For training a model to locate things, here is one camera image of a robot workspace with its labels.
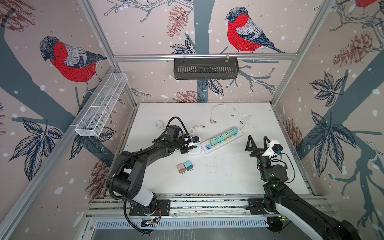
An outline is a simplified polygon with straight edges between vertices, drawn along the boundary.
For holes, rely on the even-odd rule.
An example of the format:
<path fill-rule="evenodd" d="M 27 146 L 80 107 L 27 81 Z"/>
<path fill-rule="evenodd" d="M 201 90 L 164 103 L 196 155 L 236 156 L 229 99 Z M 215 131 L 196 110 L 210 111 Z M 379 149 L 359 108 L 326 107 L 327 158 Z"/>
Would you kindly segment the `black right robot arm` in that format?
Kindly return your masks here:
<path fill-rule="evenodd" d="M 264 147 L 258 148 L 248 136 L 245 151 L 257 159 L 261 180 L 265 182 L 263 209 L 269 214 L 287 217 L 312 240 L 359 240 L 356 228 L 346 220 L 338 221 L 299 197 L 288 183 L 287 166 L 272 165 L 272 157 L 282 155 L 277 141 L 264 137 Z"/>

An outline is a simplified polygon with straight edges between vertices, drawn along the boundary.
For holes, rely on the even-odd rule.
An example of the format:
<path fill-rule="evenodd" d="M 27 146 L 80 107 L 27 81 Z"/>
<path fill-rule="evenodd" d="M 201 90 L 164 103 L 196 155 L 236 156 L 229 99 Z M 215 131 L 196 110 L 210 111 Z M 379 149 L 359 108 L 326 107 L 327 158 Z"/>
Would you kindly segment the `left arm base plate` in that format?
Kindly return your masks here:
<path fill-rule="evenodd" d="M 148 206 L 133 204 L 130 207 L 130 217 L 168 216 L 170 214 L 170 200 L 153 200 Z"/>

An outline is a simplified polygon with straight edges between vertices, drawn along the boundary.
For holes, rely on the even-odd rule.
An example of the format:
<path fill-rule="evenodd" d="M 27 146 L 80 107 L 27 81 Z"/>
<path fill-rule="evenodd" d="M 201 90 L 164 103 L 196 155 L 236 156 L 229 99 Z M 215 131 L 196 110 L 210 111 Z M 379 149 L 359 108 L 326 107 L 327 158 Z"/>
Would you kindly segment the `teal charger plug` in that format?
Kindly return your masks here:
<path fill-rule="evenodd" d="M 237 127 L 235 127 L 232 129 L 232 131 L 233 131 L 233 135 L 236 135 L 238 133 L 239 129 Z"/>
<path fill-rule="evenodd" d="M 223 140 L 223 136 L 222 135 L 217 136 L 216 139 L 217 139 L 217 143 L 220 143 Z"/>

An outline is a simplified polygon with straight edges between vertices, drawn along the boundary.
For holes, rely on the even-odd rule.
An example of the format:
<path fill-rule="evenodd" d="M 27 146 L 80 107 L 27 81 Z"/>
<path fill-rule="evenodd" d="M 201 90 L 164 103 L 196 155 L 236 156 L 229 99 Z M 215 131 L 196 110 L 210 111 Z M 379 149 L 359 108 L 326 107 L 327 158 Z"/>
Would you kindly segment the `white multicolour power strip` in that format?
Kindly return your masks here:
<path fill-rule="evenodd" d="M 244 117 L 245 120 L 244 120 L 244 119 L 241 119 L 241 120 L 240 120 L 240 122 L 241 122 L 241 123 L 240 123 L 240 126 L 239 126 L 239 127 L 238 127 L 238 126 L 235 126 L 235 127 L 237 127 L 237 128 L 239 129 L 239 131 L 238 131 L 238 133 L 237 133 L 236 135 L 232 135 L 231 137 L 228 137 L 226 140 L 222 140 L 220 143 L 217 143 L 216 145 L 211 146 L 211 144 L 210 144 L 210 140 L 211 140 L 211 139 L 216 138 L 217 136 L 220 136 L 220 135 L 223 136 L 224 133 L 226 133 L 227 131 L 232 130 L 233 128 L 235 128 L 235 127 L 232 127 L 232 128 L 230 128 L 230 129 L 227 129 L 226 131 L 220 133 L 219 135 L 213 136 L 212 138 L 209 138 L 209 139 L 205 140 L 204 142 L 201 142 L 202 151 L 203 151 L 205 154 L 213 153 L 214 151 L 216 151 L 216 150 L 218 150 L 218 149 L 220 149 L 220 148 L 222 148 L 222 147 L 228 145 L 229 143 L 234 142 L 235 140 L 239 139 L 240 137 L 242 137 L 242 136 L 244 135 L 243 130 L 244 130 L 244 128 L 247 126 L 247 124 L 248 124 L 248 120 L 249 120 L 249 118 L 251 117 L 250 115 L 244 115 L 244 114 L 241 114 L 240 112 L 238 112 L 238 111 L 237 111 L 234 107 L 232 107 L 232 106 L 224 105 L 224 104 L 219 104 L 219 105 L 216 105 L 216 106 L 212 109 L 212 112 L 211 112 L 211 115 L 210 115 L 210 123 L 211 123 L 211 124 L 216 124 L 216 123 L 217 123 L 217 121 L 213 119 L 213 115 L 214 115 L 215 110 L 216 110 L 218 107 L 229 107 L 229 108 L 231 108 L 231 109 L 235 112 L 235 114 L 240 115 L 241 117 Z"/>

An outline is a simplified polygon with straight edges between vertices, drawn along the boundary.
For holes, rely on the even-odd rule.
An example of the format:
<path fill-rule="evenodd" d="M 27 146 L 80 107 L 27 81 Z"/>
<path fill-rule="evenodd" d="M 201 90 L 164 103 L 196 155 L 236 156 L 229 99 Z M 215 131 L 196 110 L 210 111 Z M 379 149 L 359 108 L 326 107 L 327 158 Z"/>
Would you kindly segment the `teal charger plug bottom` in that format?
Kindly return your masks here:
<path fill-rule="evenodd" d="M 217 136 L 216 139 L 217 139 L 217 143 L 220 143 L 223 140 L 223 136 L 222 135 Z"/>

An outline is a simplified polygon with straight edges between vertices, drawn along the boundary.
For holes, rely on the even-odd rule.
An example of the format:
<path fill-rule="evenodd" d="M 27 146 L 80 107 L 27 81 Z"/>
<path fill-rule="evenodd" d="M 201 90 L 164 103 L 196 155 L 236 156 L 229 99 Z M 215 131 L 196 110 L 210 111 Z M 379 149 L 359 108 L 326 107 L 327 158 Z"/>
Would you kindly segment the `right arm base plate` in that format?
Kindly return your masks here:
<path fill-rule="evenodd" d="M 278 212 L 276 207 L 276 201 L 265 198 L 251 198 L 248 199 L 247 210 L 250 211 L 251 215 L 276 215 L 281 218 L 286 218 Z"/>

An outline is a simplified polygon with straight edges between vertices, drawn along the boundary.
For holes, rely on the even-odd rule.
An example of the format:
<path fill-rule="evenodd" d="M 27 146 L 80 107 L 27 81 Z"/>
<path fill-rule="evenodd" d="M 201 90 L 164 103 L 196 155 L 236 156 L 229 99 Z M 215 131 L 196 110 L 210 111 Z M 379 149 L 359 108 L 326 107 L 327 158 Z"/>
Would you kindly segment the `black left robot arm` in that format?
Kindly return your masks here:
<path fill-rule="evenodd" d="M 143 236 L 154 230 L 141 229 L 134 225 L 127 213 L 127 203 L 137 206 L 144 214 L 162 214 L 157 205 L 157 195 L 143 187 L 146 168 L 155 161 L 172 155 L 176 150 L 186 154 L 196 148 L 198 136 L 191 136 L 179 117 L 172 117 L 162 134 L 152 145 L 136 152 L 123 151 L 109 171 L 106 187 L 114 200 L 123 201 L 123 212 L 128 224 Z"/>

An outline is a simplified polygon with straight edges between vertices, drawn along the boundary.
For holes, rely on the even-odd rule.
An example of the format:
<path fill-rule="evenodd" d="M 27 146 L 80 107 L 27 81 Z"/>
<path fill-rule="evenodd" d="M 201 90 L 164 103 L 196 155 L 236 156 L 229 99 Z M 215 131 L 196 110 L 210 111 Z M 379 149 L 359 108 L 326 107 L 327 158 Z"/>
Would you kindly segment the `white square power socket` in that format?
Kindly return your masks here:
<path fill-rule="evenodd" d="M 188 130 L 188 133 L 189 133 L 189 135 L 190 135 L 190 137 L 191 137 L 191 140 L 192 140 L 192 137 L 193 136 L 198 136 L 198 137 L 200 137 L 200 135 L 199 135 L 199 133 L 201 132 L 201 130 L 203 130 L 205 128 L 205 126 L 204 125 L 197 125 L 197 126 L 194 126 L 194 127 L 192 127 L 192 128 L 188 128 L 187 130 Z M 202 153 L 202 147 L 201 147 L 201 144 L 200 144 L 200 146 L 197 148 L 197 147 L 195 147 L 193 150 L 191 150 L 191 151 L 189 151 L 188 153 L 187 153 L 187 155 L 188 156 L 197 156 L 197 155 L 199 155 L 199 154 L 201 154 Z"/>

